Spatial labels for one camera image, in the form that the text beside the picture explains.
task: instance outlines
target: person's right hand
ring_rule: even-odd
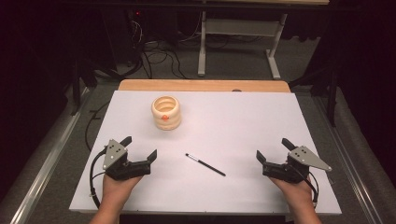
[[[312,189],[304,181],[291,184],[283,180],[269,178],[282,190],[294,217],[294,223],[321,223],[312,202]]]

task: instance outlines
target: gray carpet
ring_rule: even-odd
[[[271,79],[268,64],[263,58],[262,50],[265,44],[268,44],[267,40],[249,43],[238,40],[222,49],[208,49],[205,78]],[[276,52],[276,61],[284,80],[294,80],[304,73],[316,44],[317,41],[300,43],[296,39],[281,41]],[[221,46],[219,42],[210,43],[210,45],[212,47]],[[177,53],[183,74],[186,77],[197,78],[198,47],[180,45],[174,51]],[[167,51],[167,53],[168,55],[157,52],[149,56],[152,63],[158,62],[151,65],[153,78],[177,78],[174,73],[176,73],[176,76],[180,76],[177,71],[175,55],[171,51]],[[174,60],[174,73],[171,69],[172,60]],[[147,63],[145,63],[145,66],[146,70],[149,70]],[[130,78],[147,78],[147,73],[144,69],[140,69]],[[90,100],[81,108],[78,123],[28,223],[87,223],[92,218],[92,215],[70,212],[68,207],[89,156],[89,150],[85,146],[84,133],[92,117],[91,110],[96,110],[107,102],[117,87],[117,82],[101,79],[98,87],[92,90]],[[322,111],[318,107],[317,101],[322,102],[326,99],[312,98],[307,91],[307,87],[297,88],[295,92],[318,153],[333,168],[332,172],[329,173],[329,178],[343,212],[340,216],[321,217],[322,221],[324,223],[371,223],[361,207],[355,189],[351,185],[343,161],[335,150],[336,144],[327,120],[323,118]],[[386,174],[361,135],[359,126],[350,115],[342,94],[338,94],[337,102],[336,131],[340,133],[348,153],[353,155],[352,160],[360,171],[361,179],[366,184],[383,223],[394,223],[396,220],[395,189],[391,186]],[[102,118],[105,113],[106,109],[103,109],[97,117]],[[91,146],[101,122],[102,119],[95,119],[88,130],[88,142]],[[23,175],[0,206],[0,223],[10,222],[48,153],[47,148],[37,150],[31,161],[26,165]],[[153,217],[150,223],[179,222],[179,219],[172,218]],[[242,217],[238,220],[240,220],[238,223],[264,223],[264,219],[253,217]],[[185,219],[181,223],[211,223],[216,221],[219,220],[215,218],[193,218]]]

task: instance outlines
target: black pen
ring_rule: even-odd
[[[198,162],[201,163],[202,165],[204,165],[204,166],[206,166],[207,168],[209,168],[209,169],[211,169],[211,170],[217,172],[218,174],[224,175],[224,176],[225,176],[225,174],[224,174],[222,171],[220,171],[220,170],[214,168],[213,166],[210,166],[210,165],[204,163],[203,161],[200,161],[200,160],[196,159],[195,157],[193,157],[193,156],[190,155],[189,153],[186,153],[186,156],[192,158],[192,159],[195,160],[195,161],[198,161]]]

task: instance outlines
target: dark background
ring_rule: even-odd
[[[338,2],[351,5],[363,1]],[[363,13],[357,14],[291,13],[282,37],[297,35],[304,41],[321,36],[307,73],[326,66],[334,55],[342,55],[336,69],[339,87],[395,185],[396,29],[392,22],[396,18],[385,0],[364,3],[368,4]],[[87,57],[114,68],[117,57],[103,15],[95,8],[67,8],[50,0],[1,3],[0,200],[64,110],[64,91],[71,84],[75,61]],[[198,13],[148,11],[144,16],[152,35],[176,45],[176,31],[193,32]],[[86,74],[92,72],[91,66],[82,66],[84,69]]]

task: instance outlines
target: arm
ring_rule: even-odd
[[[321,223],[312,203],[311,188],[304,181],[291,184],[275,178],[270,179],[282,190],[295,224]]]
[[[91,224],[118,223],[122,207],[131,195],[134,186],[143,176],[125,181],[117,181],[105,175],[103,177],[103,197],[98,212],[91,220]]]

